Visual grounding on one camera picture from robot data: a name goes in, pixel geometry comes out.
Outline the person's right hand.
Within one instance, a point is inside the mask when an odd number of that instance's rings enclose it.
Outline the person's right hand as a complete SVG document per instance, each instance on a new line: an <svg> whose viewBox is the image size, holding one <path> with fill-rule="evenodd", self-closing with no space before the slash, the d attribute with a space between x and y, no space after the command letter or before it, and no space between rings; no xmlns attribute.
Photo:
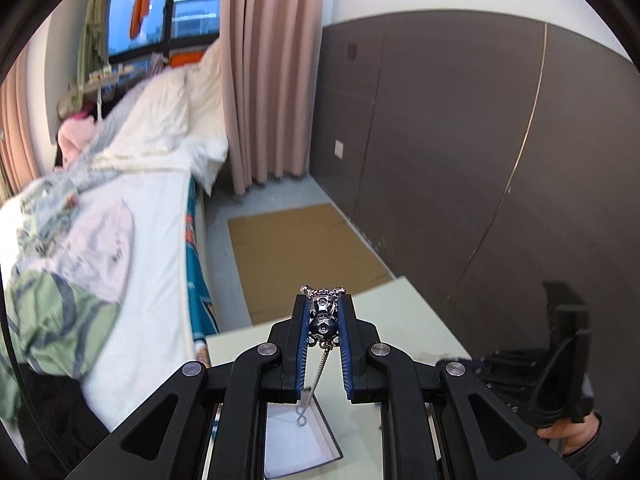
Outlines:
<svg viewBox="0 0 640 480"><path fill-rule="evenodd" d="M562 454L577 452L597 437L601 426L599 416L591 412L582 422L572 422L569 418L560 419L548 428L536 430L541 439L560 440Z"/></svg>

